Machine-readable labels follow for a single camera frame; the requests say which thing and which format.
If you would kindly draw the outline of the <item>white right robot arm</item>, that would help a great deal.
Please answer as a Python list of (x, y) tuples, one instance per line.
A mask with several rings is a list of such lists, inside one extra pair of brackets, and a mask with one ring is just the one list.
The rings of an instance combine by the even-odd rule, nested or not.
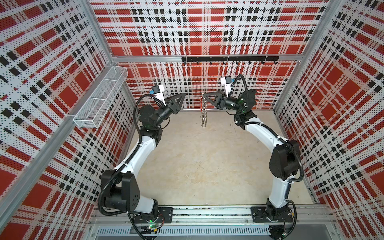
[(205, 93), (203, 98), (219, 110), (236, 111), (235, 124), (255, 136), (270, 150), (269, 170), (273, 175), (273, 185), (262, 217), (275, 223), (287, 220), (291, 213), (291, 186), (304, 178), (299, 143), (278, 135), (257, 117), (252, 110), (256, 104), (254, 89), (244, 91), (237, 98), (225, 92)]

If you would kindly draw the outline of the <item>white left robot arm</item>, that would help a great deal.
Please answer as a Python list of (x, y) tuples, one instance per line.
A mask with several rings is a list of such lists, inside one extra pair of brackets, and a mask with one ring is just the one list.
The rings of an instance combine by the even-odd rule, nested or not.
[(104, 171), (98, 199), (104, 216), (144, 215), (149, 221), (158, 218), (157, 200), (141, 194), (136, 177), (150, 153), (162, 138), (162, 123), (182, 109), (185, 94), (167, 97), (164, 102), (151, 94), (141, 96), (134, 107), (134, 127), (139, 134), (136, 146), (113, 170)]

